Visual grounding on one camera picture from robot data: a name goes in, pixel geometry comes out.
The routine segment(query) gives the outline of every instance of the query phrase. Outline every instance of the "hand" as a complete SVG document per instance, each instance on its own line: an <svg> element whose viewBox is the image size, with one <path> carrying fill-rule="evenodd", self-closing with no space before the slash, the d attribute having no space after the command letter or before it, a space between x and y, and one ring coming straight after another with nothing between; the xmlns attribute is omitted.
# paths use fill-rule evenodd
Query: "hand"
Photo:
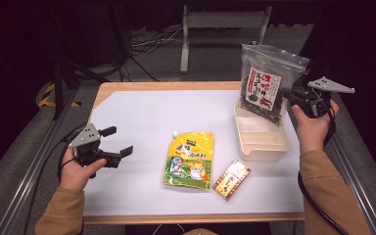
<svg viewBox="0 0 376 235"><path fill-rule="evenodd" d="M63 157L63 163L74 158L72 148L67 148ZM100 159L93 164L82 167L76 161L64 165L61 172L60 188L82 191L89 177L106 164L105 159Z"/></svg>
<svg viewBox="0 0 376 235"><path fill-rule="evenodd" d="M340 108L332 100L331 107L335 111L336 116ZM301 154L311 150L323 150L323 141L328 133L330 122L328 114L319 118L309 118L298 105L294 105L292 111L298 120L297 134Z"/></svg>

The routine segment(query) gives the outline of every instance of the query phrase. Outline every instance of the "snack bag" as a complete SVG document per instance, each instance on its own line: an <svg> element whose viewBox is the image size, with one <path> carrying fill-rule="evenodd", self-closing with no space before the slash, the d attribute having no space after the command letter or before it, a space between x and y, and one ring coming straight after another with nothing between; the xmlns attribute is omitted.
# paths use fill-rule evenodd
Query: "snack bag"
<svg viewBox="0 0 376 235"><path fill-rule="evenodd" d="M267 45L243 45L240 107L280 125L291 89L309 59Z"/></svg>
<svg viewBox="0 0 376 235"><path fill-rule="evenodd" d="M163 183L210 189L212 158L212 133L190 132L176 135L169 145Z"/></svg>

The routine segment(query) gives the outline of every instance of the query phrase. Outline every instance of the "wooden table edge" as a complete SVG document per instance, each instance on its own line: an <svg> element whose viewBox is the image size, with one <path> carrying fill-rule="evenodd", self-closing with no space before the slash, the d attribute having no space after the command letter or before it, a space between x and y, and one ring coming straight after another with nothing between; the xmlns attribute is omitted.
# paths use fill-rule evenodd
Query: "wooden table edge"
<svg viewBox="0 0 376 235"><path fill-rule="evenodd" d="M100 85L93 109L116 91L240 90L240 81L105 82Z"/></svg>
<svg viewBox="0 0 376 235"><path fill-rule="evenodd" d="M304 220L303 212L85 216L85 224L235 223Z"/></svg>

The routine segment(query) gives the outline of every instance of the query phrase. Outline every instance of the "orange sleeve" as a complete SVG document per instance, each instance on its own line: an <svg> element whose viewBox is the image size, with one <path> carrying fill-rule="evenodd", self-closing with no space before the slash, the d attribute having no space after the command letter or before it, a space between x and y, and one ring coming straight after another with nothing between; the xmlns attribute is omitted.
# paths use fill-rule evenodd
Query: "orange sleeve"
<svg viewBox="0 0 376 235"><path fill-rule="evenodd" d="M323 151L303 153L301 176L313 200L350 234L371 234L351 188ZM305 234L339 234L304 201Z"/></svg>
<svg viewBox="0 0 376 235"><path fill-rule="evenodd" d="M76 235L81 230L83 210L83 191L58 188L35 225L35 233Z"/></svg>

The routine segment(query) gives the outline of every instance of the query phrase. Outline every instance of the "dark food bag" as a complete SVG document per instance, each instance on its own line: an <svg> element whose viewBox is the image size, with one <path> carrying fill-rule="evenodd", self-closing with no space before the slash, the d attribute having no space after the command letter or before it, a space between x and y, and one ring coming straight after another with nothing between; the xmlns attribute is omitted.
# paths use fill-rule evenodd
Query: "dark food bag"
<svg viewBox="0 0 376 235"><path fill-rule="evenodd" d="M242 61L241 108L280 125L283 90L305 72L309 59L273 46L243 45Z"/></svg>

